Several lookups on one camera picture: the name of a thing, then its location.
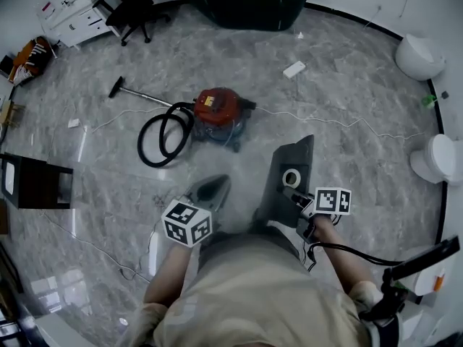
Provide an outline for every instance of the hand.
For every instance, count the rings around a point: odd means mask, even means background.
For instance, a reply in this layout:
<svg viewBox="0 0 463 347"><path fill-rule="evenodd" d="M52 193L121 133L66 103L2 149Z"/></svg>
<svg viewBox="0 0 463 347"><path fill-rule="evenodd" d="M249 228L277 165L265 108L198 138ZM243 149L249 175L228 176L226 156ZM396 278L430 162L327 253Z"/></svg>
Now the hand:
<svg viewBox="0 0 463 347"><path fill-rule="evenodd" d="M318 240L323 241L323 237L326 236L326 233L333 230L334 226L331 222L331 219L327 215L316 215L313 219L315 224L315 233L314 235Z"/></svg>

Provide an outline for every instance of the vacuum wand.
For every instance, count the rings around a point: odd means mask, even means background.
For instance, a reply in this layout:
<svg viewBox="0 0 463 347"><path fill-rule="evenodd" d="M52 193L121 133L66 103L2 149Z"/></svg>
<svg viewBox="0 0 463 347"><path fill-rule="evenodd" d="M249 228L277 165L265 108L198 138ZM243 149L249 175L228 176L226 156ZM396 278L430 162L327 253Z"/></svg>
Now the vacuum wand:
<svg viewBox="0 0 463 347"><path fill-rule="evenodd" d="M124 81L124 78L122 78L122 76L119 77L119 79L116 81L113 88L109 92L108 98L113 98L116 95L118 90L122 90L122 91L125 91L126 93L129 93L129 94L132 94L132 95L137 95L137 96L140 96L141 98L148 99L148 100L154 101L156 103L162 104L163 106L172 107L172 104L170 104L170 103L168 103L168 102L166 102L164 100L157 99L157 98L154 98L153 96L149 96L149 95L146 95L146 94L143 94L143 93L139 93L138 91L130 90L130 89L127 89L126 87L123 87L122 86L123 81Z"/></svg>

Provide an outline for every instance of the gray marble floor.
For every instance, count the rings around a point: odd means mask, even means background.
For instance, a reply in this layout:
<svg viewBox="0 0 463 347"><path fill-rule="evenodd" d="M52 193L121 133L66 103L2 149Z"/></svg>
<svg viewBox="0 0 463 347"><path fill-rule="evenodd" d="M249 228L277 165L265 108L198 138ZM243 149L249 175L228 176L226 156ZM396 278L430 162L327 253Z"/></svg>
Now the gray marble floor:
<svg viewBox="0 0 463 347"><path fill-rule="evenodd" d="M273 151L308 134L315 135L311 188L353 191L352 215L338 226L352 246L393 259L433 242L441 188L414 175L408 155L437 133L436 118L420 105L425 84L395 66L396 40L309 9L280 33L224 30L188 5L170 14L169 24L148 25L150 44L141 32L125 48L112 35L99 37L81 51L61 51L42 77L17 90L14 100L27 110L21 126L8 131L2 150L75 170L72 210L43 213L9 205L11 233L3 242L39 312L58 312L90 342L112 346L121 330L119 318L127 318L140 303L146 283L139 277L124 279L104 253L53 223L148 276L147 257L141 269L139 257L173 197L198 179L227 173L232 188L221 222L226 230L241 231L260 202ZM307 68L288 80L282 71L298 60ZM156 107L124 93L109 99L119 76L127 87L172 103L191 101L204 88L226 86L269 111L346 124L364 117L377 133L425 134L404 141L376 137L362 121L347 129L256 110L240 153L193 143L172 166L154 169L138 158L137 135L162 110L126 113L94 131L123 110ZM82 127L68 129L68 121L76 118ZM145 145L152 155L155 133ZM169 241L159 226L156 232L161 261ZM293 231L285 233L302 248ZM336 284L323 253L317 255L313 274ZM373 270L379 278L381 269ZM193 261L189 279L194 271ZM128 270L124 274L132 277Z"/></svg>

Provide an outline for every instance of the black chair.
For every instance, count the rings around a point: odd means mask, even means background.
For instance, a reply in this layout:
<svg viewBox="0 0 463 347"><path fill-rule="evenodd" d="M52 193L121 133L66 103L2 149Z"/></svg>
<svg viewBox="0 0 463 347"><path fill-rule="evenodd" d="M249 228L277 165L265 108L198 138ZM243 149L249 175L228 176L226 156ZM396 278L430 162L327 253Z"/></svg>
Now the black chair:
<svg viewBox="0 0 463 347"><path fill-rule="evenodd" d="M93 7L98 5L102 5L111 13L106 20L107 25L128 25L130 27L121 40L122 46L127 45L125 39L138 27L141 27L143 35L145 35L145 42L151 42L146 34L145 22L156 21L161 18L164 18L166 22L171 20L167 14L158 13L156 5L153 5L153 0L122 0L116 9L113 9L105 0L97 0Z"/></svg>

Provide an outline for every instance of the vacuum cleaner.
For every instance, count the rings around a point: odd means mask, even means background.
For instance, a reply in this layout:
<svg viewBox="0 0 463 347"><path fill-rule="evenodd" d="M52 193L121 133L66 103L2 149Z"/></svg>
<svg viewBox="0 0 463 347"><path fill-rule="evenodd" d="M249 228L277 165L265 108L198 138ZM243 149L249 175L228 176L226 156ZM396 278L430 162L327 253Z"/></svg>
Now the vacuum cleaner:
<svg viewBox="0 0 463 347"><path fill-rule="evenodd" d="M199 96L193 99L192 103L179 102L170 104L164 100L127 89L122 86L123 81L122 77L116 81L109 93L110 98L113 98L118 90L122 90L169 107L166 113L159 114L148 120L140 130L137 151L145 165L159 168L171 162L183 150L191 133L194 140L210 140L222 146L230 147L236 153L239 152L241 147L239 137L245 129L246 120L250 117L250 112L256 107L254 102L241 98L231 89L215 87L201 91ZM175 111L182 112L187 120L185 121L182 117L173 114ZM180 125L183 134L180 143L173 152L166 150L165 131L169 119ZM143 150L143 140L148 128L158 121L161 122L159 149L166 159L161 162L153 162L146 157Z"/></svg>

